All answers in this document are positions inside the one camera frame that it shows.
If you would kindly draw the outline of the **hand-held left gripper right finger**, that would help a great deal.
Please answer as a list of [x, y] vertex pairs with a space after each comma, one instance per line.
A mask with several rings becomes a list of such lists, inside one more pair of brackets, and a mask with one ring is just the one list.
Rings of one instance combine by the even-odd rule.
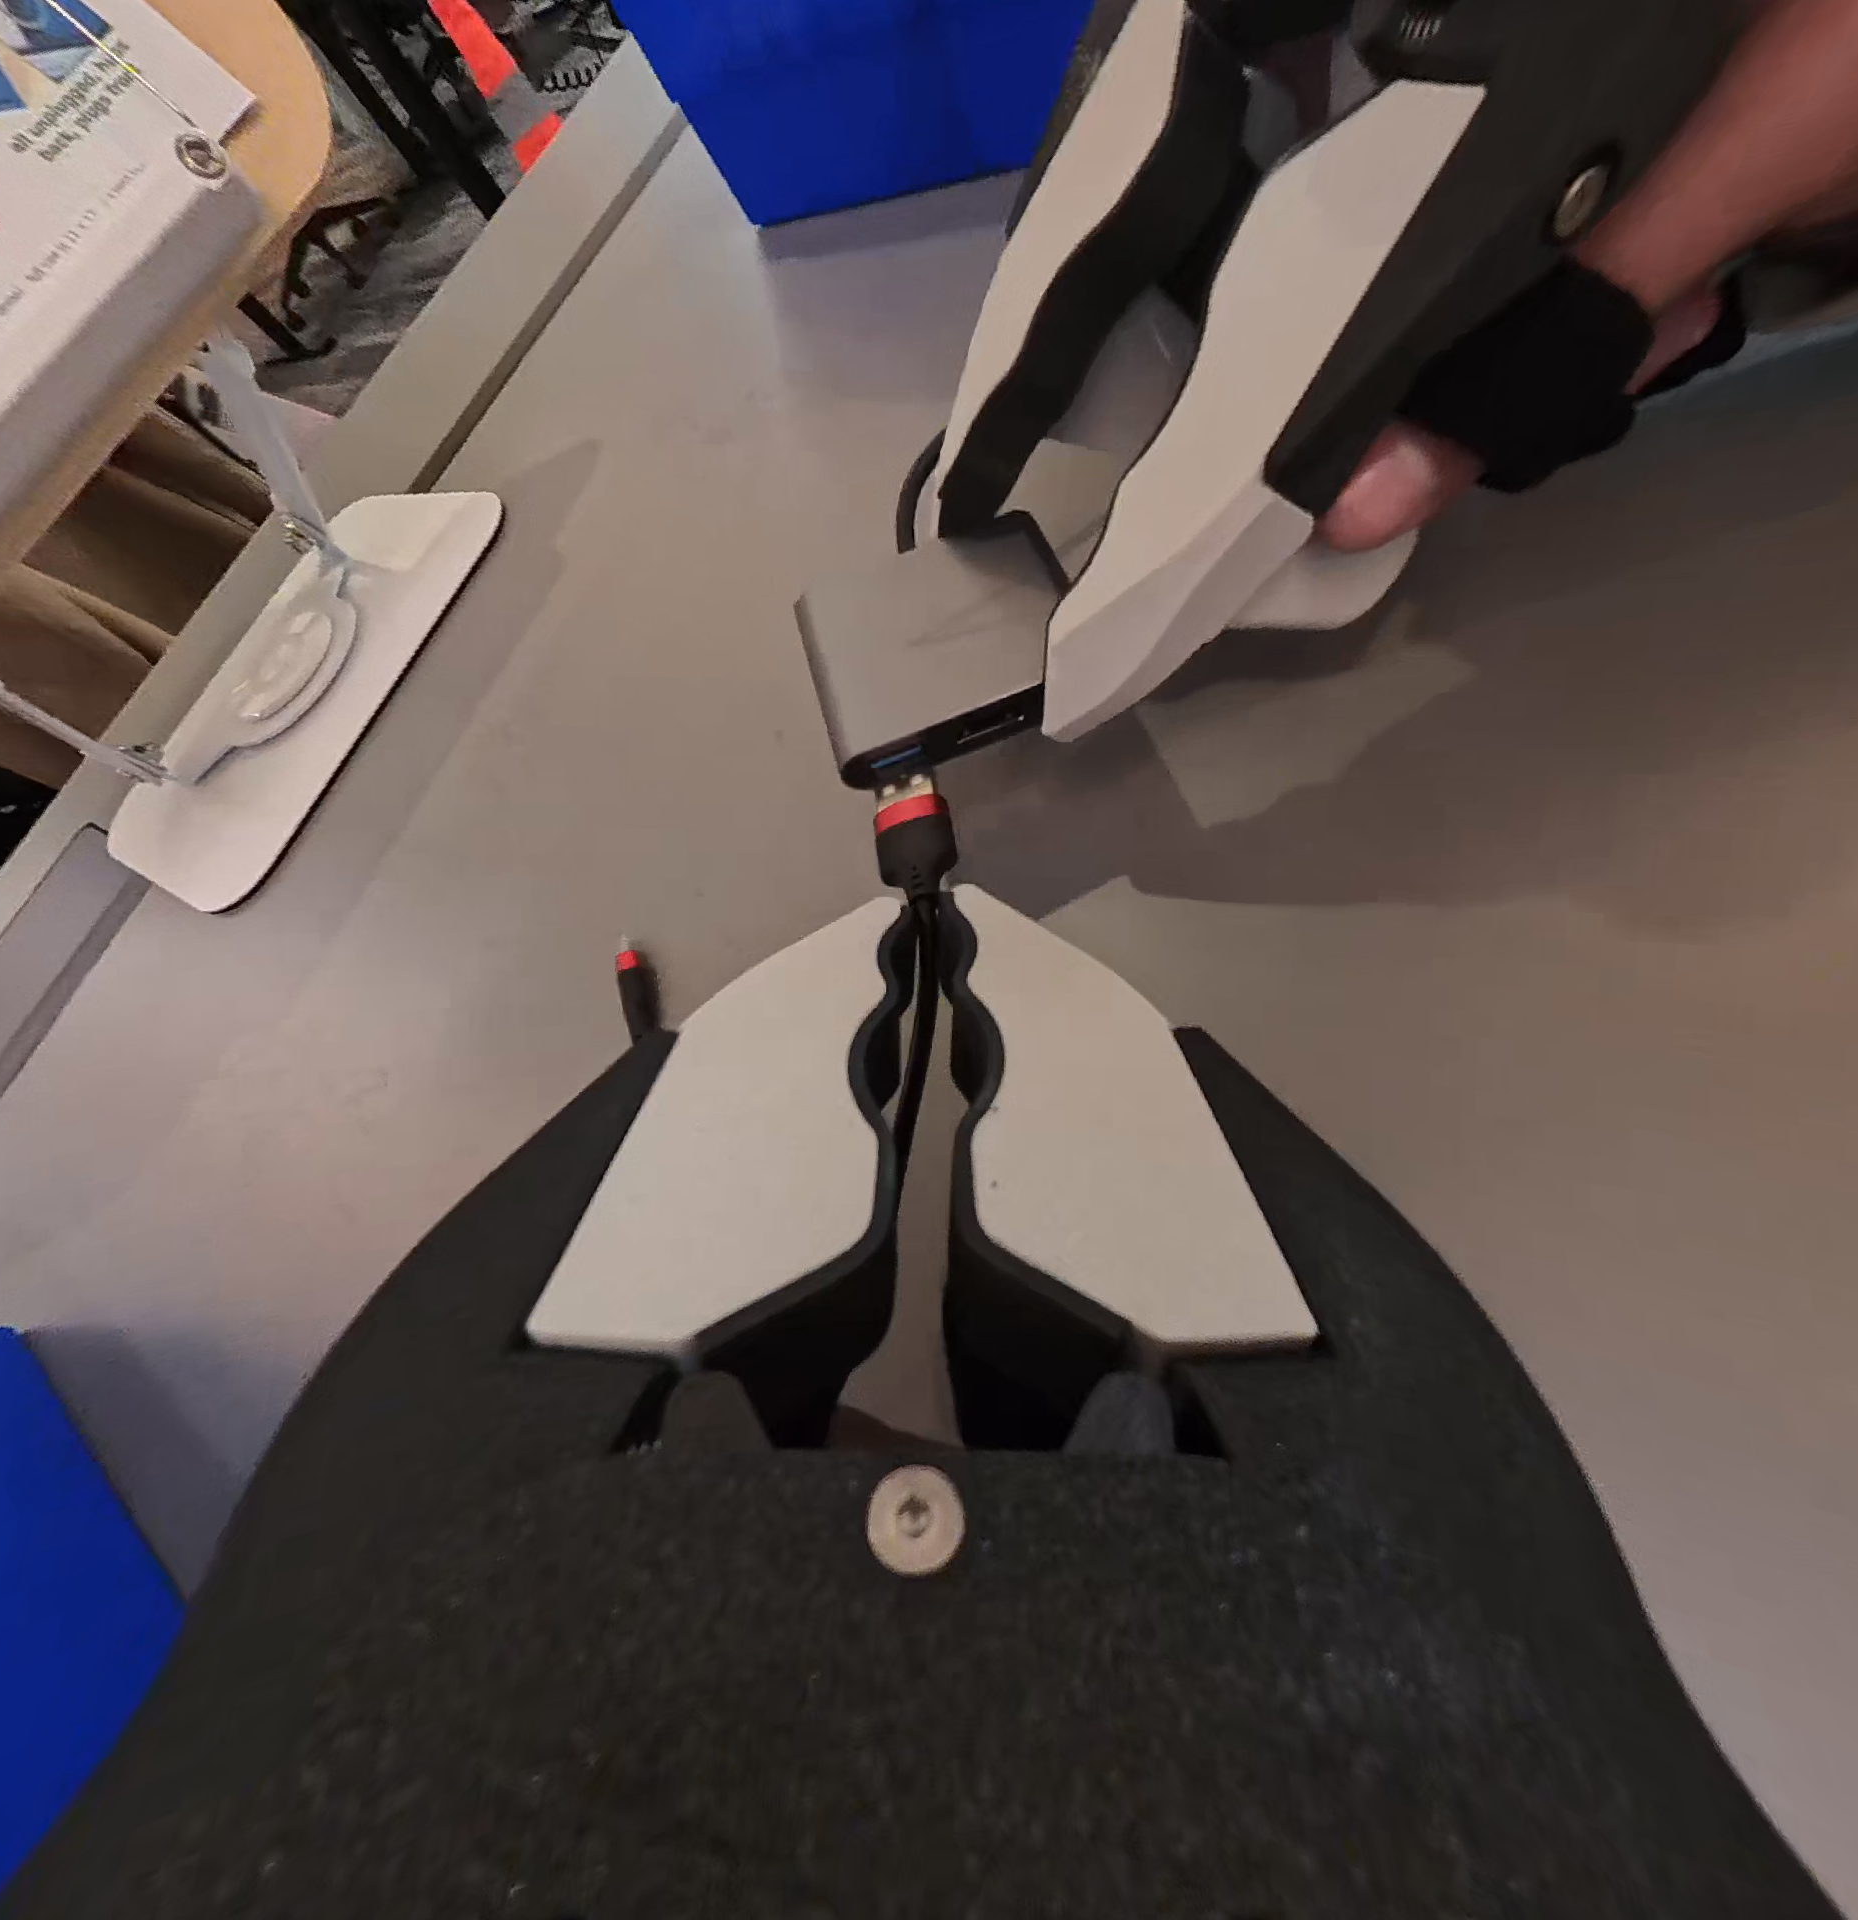
[[1058, 1447], [1123, 1372], [1308, 1351], [1320, 1323], [1180, 1029], [976, 883], [940, 907], [943, 1333], [969, 1447]]

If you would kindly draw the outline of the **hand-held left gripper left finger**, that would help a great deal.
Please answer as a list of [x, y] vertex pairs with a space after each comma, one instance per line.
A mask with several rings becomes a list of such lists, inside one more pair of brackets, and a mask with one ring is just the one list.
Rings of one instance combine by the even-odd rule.
[[529, 1341], [726, 1373], [767, 1428], [824, 1428], [894, 1311], [906, 1008], [908, 911], [879, 895], [688, 1016]]

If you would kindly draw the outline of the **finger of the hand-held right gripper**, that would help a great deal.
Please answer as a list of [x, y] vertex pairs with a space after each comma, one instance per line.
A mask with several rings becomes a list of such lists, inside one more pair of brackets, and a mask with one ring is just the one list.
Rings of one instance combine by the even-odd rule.
[[1417, 533], [1363, 553], [1313, 545], [1320, 512], [1264, 466], [1484, 94], [1390, 81], [1254, 192], [1180, 393], [1051, 618], [1049, 740], [1131, 710], [1232, 628], [1336, 629], [1395, 587]]
[[932, 529], [1003, 512], [1131, 308], [1246, 203], [1253, 68], [1278, 3], [1095, 3], [972, 327], [932, 475]]

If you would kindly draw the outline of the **small grey usb hub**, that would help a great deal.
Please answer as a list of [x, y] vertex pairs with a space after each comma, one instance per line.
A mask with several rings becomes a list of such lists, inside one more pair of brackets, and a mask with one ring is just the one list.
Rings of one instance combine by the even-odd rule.
[[821, 580], [794, 610], [836, 773], [862, 794], [1039, 732], [1045, 715], [1069, 571], [1024, 509], [961, 540], [921, 533], [940, 455], [934, 435], [906, 471], [896, 551]]

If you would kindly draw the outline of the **blue plastic bin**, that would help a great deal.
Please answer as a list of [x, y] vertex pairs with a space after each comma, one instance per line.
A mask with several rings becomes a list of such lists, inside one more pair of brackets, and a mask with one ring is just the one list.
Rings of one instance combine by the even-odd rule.
[[31, 1341], [0, 1326], [0, 1893], [124, 1733], [180, 1619]]
[[1022, 169], [1089, 1], [618, 1], [754, 228]]

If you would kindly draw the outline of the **orange traffic cone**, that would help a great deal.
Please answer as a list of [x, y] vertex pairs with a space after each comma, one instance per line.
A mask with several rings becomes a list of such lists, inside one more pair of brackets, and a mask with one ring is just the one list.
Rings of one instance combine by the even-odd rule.
[[558, 138], [558, 111], [533, 84], [479, 3], [429, 1], [429, 12], [462, 61], [518, 169], [526, 174]]

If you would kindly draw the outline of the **white and wooden book stand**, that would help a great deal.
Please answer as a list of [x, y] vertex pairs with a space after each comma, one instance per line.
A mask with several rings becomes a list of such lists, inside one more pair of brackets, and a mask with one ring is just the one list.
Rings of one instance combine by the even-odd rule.
[[296, 550], [157, 744], [78, 732], [0, 684], [0, 710], [124, 784], [111, 863], [203, 914], [281, 863], [504, 524], [493, 492], [369, 493], [324, 507], [230, 315], [315, 201], [330, 107], [275, 3], [150, 3], [255, 94], [222, 182], [66, 334], [0, 363], [0, 575], [197, 365], [260, 466]]

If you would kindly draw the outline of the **tan cloth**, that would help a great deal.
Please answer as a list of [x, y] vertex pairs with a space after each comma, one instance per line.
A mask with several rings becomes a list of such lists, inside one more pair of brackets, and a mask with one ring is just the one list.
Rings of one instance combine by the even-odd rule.
[[109, 732], [271, 519], [262, 477], [152, 407], [0, 581], [0, 681]]

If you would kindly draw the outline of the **printed instruction sheet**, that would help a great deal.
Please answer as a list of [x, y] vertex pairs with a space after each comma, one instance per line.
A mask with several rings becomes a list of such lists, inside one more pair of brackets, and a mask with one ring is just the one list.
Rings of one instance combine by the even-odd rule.
[[0, 1], [0, 365], [204, 210], [255, 107], [152, 3]]

